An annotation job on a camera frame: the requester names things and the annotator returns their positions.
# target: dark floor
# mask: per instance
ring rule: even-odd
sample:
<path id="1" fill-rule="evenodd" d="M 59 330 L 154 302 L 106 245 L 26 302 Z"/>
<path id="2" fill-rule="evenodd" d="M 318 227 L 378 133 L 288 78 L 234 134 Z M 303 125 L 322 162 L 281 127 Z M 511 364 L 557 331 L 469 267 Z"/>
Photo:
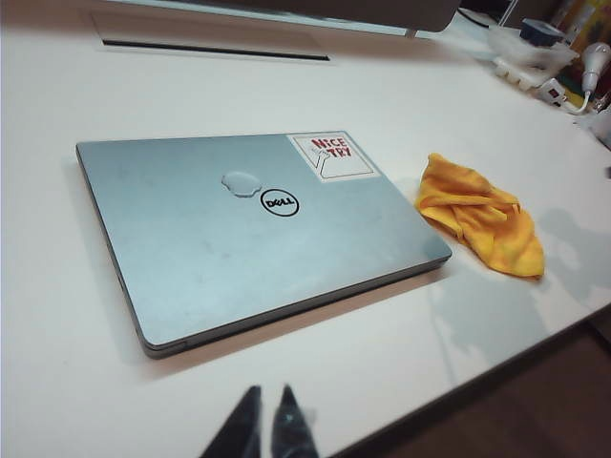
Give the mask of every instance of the dark floor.
<path id="1" fill-rule="evenodd" d="M 587 323 L 342 458 L 609 458 L 611 346 Z"/>

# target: silver laptop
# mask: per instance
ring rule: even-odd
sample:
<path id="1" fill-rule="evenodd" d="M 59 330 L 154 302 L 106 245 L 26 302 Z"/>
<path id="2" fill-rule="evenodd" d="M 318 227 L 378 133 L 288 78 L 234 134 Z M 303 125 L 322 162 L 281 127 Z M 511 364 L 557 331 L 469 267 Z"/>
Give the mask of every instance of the silver laptop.
<path id="1" fill-rule="evenodd" d="M 84 142 L 76 151 L 152 358 L 452 254 L 345 132 Z"/>

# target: white desk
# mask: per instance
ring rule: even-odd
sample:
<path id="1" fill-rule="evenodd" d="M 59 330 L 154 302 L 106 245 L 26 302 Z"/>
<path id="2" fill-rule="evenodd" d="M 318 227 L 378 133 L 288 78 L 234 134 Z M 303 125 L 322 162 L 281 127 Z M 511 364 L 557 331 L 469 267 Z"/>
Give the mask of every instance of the white desk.
<path id="1" fill-rule="evenodd" d="M 267 456 L 284 383 L 315 410 L 329 455 L 611 301 L 611 153 L 457 49 L 309 29 L 330 62 L 107 52 L 75 4 L 15 0 L 2 11 L 7 456 L 199 456 L 254 384 Z M 462 33 L 454 25 L 446 41 Z M 340 128 L 409 199 L 431 151 L 517 194 L 545 278 L 489 271 L 451 241 L 440 271 L 147 359 L 75 143 Z"/>

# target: microfiber cloth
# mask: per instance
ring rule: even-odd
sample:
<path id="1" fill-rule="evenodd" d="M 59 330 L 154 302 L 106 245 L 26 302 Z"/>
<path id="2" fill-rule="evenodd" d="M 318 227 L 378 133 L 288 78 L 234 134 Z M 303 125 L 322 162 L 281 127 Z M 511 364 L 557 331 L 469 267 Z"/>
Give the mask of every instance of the microfiber cloth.
<path id="1" fill-rule="evenodd" d="M 543 249 L 530 215 L 475 170 L 429 155 L 415 207 L 490 268 L 517 277 L 543 275 Z"/>

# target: sticker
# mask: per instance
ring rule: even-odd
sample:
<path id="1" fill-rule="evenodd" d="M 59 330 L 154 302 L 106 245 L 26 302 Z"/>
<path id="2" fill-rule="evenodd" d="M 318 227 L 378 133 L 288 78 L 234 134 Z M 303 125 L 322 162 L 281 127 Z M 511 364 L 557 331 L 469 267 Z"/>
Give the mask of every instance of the sticker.
<path id="1" fill-rule="evenodd" d="M 343 132 L 288 135 L 288 139 L 322 182 L 380 176 Z"/>

